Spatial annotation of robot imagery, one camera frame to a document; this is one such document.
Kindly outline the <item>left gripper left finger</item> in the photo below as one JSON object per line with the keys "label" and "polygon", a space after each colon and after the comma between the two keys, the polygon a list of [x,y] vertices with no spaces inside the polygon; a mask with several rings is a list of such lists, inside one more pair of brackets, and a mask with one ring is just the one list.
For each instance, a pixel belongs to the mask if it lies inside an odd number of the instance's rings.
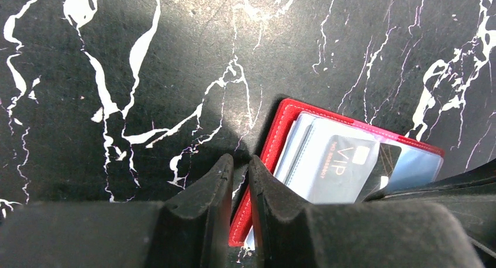
{"label": "left gripper left finger", "polygon": [[232,180],[224,154],[167,201],[20,207],[1,225],[1,266],[223,267]]}

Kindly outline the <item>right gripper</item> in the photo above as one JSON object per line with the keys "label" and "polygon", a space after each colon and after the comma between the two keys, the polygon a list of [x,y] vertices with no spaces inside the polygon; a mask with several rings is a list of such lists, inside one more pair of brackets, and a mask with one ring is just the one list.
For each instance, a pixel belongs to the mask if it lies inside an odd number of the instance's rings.
{"label": "right gripper", "polygon": [[495,255],[495,160],[476,169],[420,187],[378,190],[364,201],[419,201],[445,206],[462,224],[471,243]]}

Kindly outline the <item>red card holder wallet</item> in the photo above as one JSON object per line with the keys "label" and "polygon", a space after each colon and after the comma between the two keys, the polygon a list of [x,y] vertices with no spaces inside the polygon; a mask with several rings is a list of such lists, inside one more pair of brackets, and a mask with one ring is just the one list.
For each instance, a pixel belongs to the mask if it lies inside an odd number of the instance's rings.
{"label": "red card holder wallet", "polygon": [[278,181],[304,198],[335,135],[401,148],[392,176],[382,190],[433,182],[444,161],[444,150],[439,147],[291,98],[280,102],[260,159]]}

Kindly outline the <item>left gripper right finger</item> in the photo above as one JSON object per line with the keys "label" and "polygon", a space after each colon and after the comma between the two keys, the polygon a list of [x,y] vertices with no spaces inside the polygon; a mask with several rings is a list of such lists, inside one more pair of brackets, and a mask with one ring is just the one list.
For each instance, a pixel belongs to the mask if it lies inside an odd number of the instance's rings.
{"label": "left gripper right finger", "polygon": [[482,267],[445,197],[312,204],[253,157],[253,227],[261,267]]}

